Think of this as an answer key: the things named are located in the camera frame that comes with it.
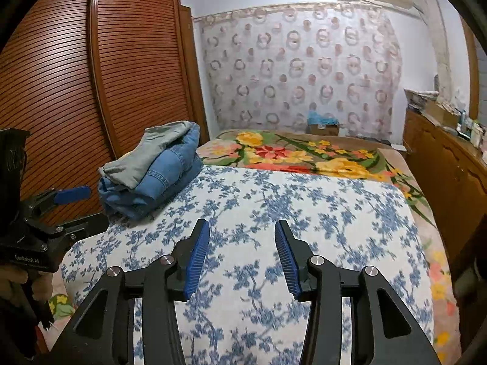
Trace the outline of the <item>person's left hand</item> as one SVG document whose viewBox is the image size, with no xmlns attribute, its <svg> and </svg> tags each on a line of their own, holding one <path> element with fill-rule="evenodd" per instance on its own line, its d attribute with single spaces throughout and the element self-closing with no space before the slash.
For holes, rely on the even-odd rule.
<svg viewBox="0 0 487 365">
<path fill-rule="evenodd" d="M 36 301 L 47 301 L 53 292 L 51 273 L 41 273 L 32 285 L 32 296 Z M 2 265 L 0 271 L 1 297 L 13 304 L 19 303 L 19 298 L 14 293 L 13 284 L 25 284 L 28 281 L 28 273 L 13 265 Z"/>
</svg>

